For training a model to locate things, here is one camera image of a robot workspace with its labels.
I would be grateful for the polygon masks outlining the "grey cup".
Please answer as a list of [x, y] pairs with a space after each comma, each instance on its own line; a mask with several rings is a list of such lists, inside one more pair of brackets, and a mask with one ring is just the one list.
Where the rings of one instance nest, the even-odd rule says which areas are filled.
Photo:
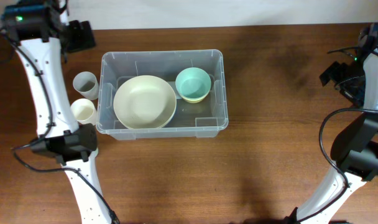
[[88, 100], [97, 100], [99, 83], [91, 72], [81, 72], [73, 79], [73, 87]]

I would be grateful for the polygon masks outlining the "cream cup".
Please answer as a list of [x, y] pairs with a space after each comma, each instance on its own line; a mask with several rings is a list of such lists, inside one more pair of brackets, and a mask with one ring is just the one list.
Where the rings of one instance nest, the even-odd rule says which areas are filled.
[[81, 124], [96, 124], [98, 112], [94, 103], [86, 98], [74, 101], [70, 106], [75, 119]]

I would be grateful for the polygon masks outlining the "beige plate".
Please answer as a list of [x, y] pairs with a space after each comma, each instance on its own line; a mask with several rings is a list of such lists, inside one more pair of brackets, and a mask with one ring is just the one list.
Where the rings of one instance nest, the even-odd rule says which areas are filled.
[[165, 80], [141, 75], [118, 88], [113, 109], [117, 119], [128, 129], [162, 128], [173, 118], [177, 100]]

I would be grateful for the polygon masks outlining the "green bowl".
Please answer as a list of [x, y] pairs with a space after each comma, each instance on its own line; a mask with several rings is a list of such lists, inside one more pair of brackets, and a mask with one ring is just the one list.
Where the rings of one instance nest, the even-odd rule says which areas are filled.
[[175, 86], [179, 95], [199, 98], [211, 90], [211, 78], [200, 68], [190, 67], [182, 70], [176, 77]]

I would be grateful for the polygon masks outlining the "yellow bowl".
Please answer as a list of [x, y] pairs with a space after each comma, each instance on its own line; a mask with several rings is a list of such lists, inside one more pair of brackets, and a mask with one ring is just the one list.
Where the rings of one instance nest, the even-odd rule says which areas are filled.
[[205, 94], [205, 95], [203, 95], [199, 98], [190, 98], [190, 97], [186, 97], [184, 95], [180, 95], [180, 96], [183, 100], [185, 100], [188, 103], [199, 103], [199, 102], [203, 101], [207, 97], [207, 95], [208, 94]]

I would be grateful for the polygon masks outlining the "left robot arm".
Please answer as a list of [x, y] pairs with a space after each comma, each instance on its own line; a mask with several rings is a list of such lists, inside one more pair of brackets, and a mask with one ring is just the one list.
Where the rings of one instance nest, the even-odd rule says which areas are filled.
[[37, 137], [26, 147], [60, 164], [48, 172], [67, 175], [82, 223], [119, 223], [101, 192], [95, 127], [75, 119], [62, 72], [68, 53], [93, 48], [96, 42], [88, 21], [68, 16], [68, 1], [58, 0], [20, 0], [1, 15], [0, 33], [24, 66], [35, 105]]

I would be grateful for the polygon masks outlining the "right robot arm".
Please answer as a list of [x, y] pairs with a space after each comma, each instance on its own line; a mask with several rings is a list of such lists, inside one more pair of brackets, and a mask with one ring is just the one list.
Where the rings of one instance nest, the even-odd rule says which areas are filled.
[[[378, 24], [360, 31], [357, 45], [339, 52], [353, 62], [332, 63], [321, 75], [322, 85], [334, 83], [334, 88], [352, 103], [350, 108], [331, 112], [323, 120], [319, 146], [330, 169], [314, 194], [295, 208], [284, 223], [332, 223], [332, 217], [359, 188], [378, 176]], [[360, 115], [333, 141], [330, 152], [323, 145], [327, 121], [344, 112]]]

